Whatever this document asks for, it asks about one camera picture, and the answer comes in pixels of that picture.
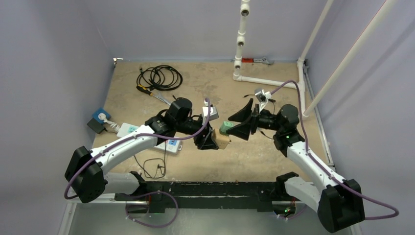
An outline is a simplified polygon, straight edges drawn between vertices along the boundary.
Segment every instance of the white wall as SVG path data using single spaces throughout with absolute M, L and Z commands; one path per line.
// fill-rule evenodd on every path
M 308 56 L 320 90 L 383 0 L 348 0 Z M 338 171 L 400 216 L 362 223 L 364 234 L 415 234 L 415 2 L 400 0 L 318 105 Z M 392 211 L 365 201 L 367 216 Z
M 113 57 L 230 60 L 240 0 L 85 0 Z M 326 0 L 253 0 L 244 57 L 295 61 Z
M 78 0 L 0 3 L 1 234 L 55 235 L 74 149 L 103 104 L 111 57 Z

